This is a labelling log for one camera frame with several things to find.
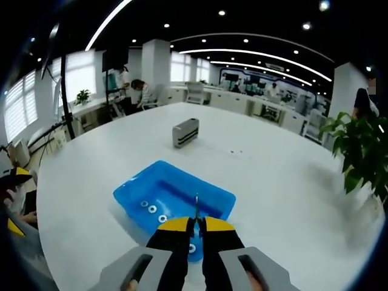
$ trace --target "person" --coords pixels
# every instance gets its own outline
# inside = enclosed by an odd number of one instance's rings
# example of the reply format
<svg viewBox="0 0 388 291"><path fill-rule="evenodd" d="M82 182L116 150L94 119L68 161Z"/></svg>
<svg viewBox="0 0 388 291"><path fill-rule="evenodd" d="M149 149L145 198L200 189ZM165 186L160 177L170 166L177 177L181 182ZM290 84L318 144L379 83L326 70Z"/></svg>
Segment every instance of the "person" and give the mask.
<svg viewBox="0 0 388 291"><path fill-rule="evenodd" d="M357 90L356 101L353 109L354 118L366 117L368 119L377 117L379 111L376 105L369 99L369 95L366 89L359 88Z"/></svg>
<svg viewBox="0 0 388 291"><path fill-rule="evenodd" d="M272 86L267 89L267 95L271 98L277 98L279 93L279 87L277 83L273 82Z"/></svg>
<svg viewBox="0 0 388 291"><path fill-rule="evenodd" d="M140 95L131 99L132 106L135 107L134 111L140 111L142 105L149 103L152 100L152 94L150 93L148 84L142 80L135 79L131 83L131 88L140 91Z"/></svg>
<svg viewBox="0 0 388 291"><path fill-rule="evenodd" d="M11 159L8 151L3 146L0 149L0 176L5 171L14 168L15 159ZM17 215L20 220L38 228L36 217L36 191L26 192L23 185L13 187L12 189L0 189L2 192L2 203L4 203L12 213Z"/></svg>
<svg viewBox="0 0 388 291"><path fill-rule="evenodd" d="M116 70L116 82L119 89L123 89L126 97L129 97L129 87L130 87L130 76L128 69L125 66L117 67Z"/></svg>
<svg viewBox="0 0 388 291"><path fill-rule="evenodd" d="M228 82L226 81L226 73L222 74L221 79L219 80L219 86L224 90L228 90Z"/></svg>

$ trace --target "yellow object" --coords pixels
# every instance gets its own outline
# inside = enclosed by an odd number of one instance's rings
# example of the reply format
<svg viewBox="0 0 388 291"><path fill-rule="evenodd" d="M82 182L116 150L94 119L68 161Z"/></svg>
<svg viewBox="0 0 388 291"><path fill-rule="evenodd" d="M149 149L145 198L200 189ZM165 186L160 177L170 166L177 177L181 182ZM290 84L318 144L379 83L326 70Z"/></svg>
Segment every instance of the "yellow object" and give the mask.
<svg viewBox="0 0 388 291"><path fill-rule="evenodd" d="M16 175L30 175L30 173L26 170L24 170L23 168L19 168L17 167L16 168Z"/></svg>
<svg viewBox="0 0 388 291"><path fill-rule="evenodd" d="M235 228L231 224L221 219L213 218L210 216L205 217L205 219L206 230L208 232L223 232L228 230L235 230Z"/></svg>
<svg viewBox="0 0 388 291"><path fill-rule="evenodd" d="M12 232L15 232L17 235L25 236L24 232L22 232L20 228L11 219L8 219L7 226L9 230L11 230Z"/></svg>
<svg viewBox="0 0 388 291"><path fill-rule="evenodd" d="M167 220L164 224L161 224L158 229L169 230L173 232L185 232L187 229L187 222L189 217L175 218Z"/></svg>

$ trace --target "curved light strip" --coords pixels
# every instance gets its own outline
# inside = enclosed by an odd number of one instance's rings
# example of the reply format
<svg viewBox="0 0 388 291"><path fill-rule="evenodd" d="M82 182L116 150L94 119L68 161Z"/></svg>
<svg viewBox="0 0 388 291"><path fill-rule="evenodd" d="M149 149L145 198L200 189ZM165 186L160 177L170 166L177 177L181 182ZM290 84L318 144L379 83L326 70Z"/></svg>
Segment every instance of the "curved light strip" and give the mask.
<svg viewBox="0 0 388 291"><path fill-rule="evenodd" d="M260 38L270 38L270 39L276 39L277 41L284 41L284 42L288 42L289 44L293 44L293 45L297 45L298 47L302 47L306 50L309 50L313 53L316 53L317 55L320 55L322 56L323 58L325 59L328 59L330 62L334 62L332 59L330 59L328 56L325 56L323 53L320 53L316 50L313 50L312 48L309 48L309 47L306 47L305 45L302 45L302 44L299 44L297 42L293 42L293 41L289 41L289 40L286 40L286 39L283 39L283 38L277 38L275 36L270 36L270 35L258 35L256 33L243 33L243 32L220 32L220 33L206 33L206 34L203 34L203 35L192 35L192 36L186 36L185 38L178 38L178 39L174 39L173 41L171 42L174 42L174 41L183 41L185 39L190 39L190 38L200 38L200 37L203 37L203 36L213 36L213 35L249 35L249 36L258 36Z"/></svg>
<svg viewBox="0 0 388 291"><path fill-rule="evenodd" d="M306 69L314 74L317 74L318 76L328 80L329 82L332 81L329 77L325 76L324 74L321 74L320 72L317 72L316 70L313 70L305 65L302 65L298 62L291 61L290 59L281 58L280 56L269 55L267 53L252 52L250 50L232 50L229 48L227 48L227 49L226 48L208 48L208 49L203 49L203 50L185 50L185 51L179 52L179 53L185 54L185 53L204 53L204 52L250 53L251 55L266 56L268 58L278 59L280 61L289 62L290 64L297 65L298 67L301 67L301 68Z"/></svg>
<svg viewBox="0 0 388 291"><path fill-rule="evenodd" d="M109 24L109 22L115 18L115 16L125 7L127 6L129 3L131 3L132 0L123 0L122 3L120 3L115 9L114 11L112 11L108 17L106 17L106 19L104 20L104 22L99 26L99 28L97 29L96 33L92 36L92 38L90 39L89 43L87 44L86 48L85 48L85 52L87 52L88 50L90 50L90 48L92 47L92 45L95 43L96 39L98 38L98 36L100 35L100 33L107 27L107 25Z"/></svg>
<svg viewBox="0 0 388 291"><path fill-rule="evenodd" d="M305 80L299 79L297 77L294 77L294 76L291 76L289 74L282 73L282 72L279 72L279 71L276 71L276 70L260 67L258 65L240 64L239 62L218 62L218 61L211 61L211 63L212 64L223 64L223 65L240 65L241 67L251 67L251 68L255 68L255 69L265 70L267 72L276 73L276 74L279 74L279 75L282 75L282 76L289 77L291 79L297 80L299 82L305 83L306 85L313 86L311 83L309 83L309 82L307 82Z"/></svg>

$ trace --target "green leaves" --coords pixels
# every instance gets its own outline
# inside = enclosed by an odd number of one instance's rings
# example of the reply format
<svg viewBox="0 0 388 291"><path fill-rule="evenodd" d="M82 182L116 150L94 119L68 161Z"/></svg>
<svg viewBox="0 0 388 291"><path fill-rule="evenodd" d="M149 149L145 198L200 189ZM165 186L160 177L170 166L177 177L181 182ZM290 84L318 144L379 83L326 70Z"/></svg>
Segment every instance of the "green leaves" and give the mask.
<svg viewBox="0 0 388 291"><path fill-rule="evenodd" d="M370 182L382 201L388 195L388 130L383 132L380 127L388 129L387 118L355 119L340 112L337 119L328 118L320 128L321 135L332 133L335 138L333 154L344 155L342 172L347 194L362 181L362 186Z"/></svg>
<svg viewBox="0 0 388 291"><path fill-rule="evenodd" d="M355 189L360 180L362 179L361 175L356 171L356 169L351 169L348 174L345 176L345 191L346 194L350 193Z"/></svg>

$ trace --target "potted plant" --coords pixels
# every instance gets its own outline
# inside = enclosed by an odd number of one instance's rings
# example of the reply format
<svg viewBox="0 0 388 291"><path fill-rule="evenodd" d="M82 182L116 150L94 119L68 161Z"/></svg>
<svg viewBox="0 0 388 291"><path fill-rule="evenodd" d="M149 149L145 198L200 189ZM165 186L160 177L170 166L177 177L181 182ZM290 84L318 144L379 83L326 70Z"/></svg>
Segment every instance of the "potted plant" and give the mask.
<svg viewBox="0 0 388 291"><path fill-rule="evenodd" d="M384 129L388 130L387 118L356 119L344 112L340 112L336 119L328 118L320 129L321 136L324 133L334 136L333 155L342 155L345 194L351 195L350 200L359 193L367 196L361 207L354 212L350 210L348 238L352 244L369 237L367 232L376 226L374 222L382 208L386 209L388 134Z"/></svg>
<svg viewBox="0 0 388 291"><path fill-rule="evenodd" d="M385 205L388 193L388 134L384 129L388 129L387 118L356 119L340 112L337 119L327 119L320 135L332 133L335 137L333 155L343 155L345 193L353 191L358 184L364 186L369 182L374 194Z"/></svg>
<svg viewBox="0 0 388 291"><path fill-rule="evenodd" d="M81 90L77 94L77 100L75 101L75 105L87 103L89 96L90 96L89 90Z"/></svg>

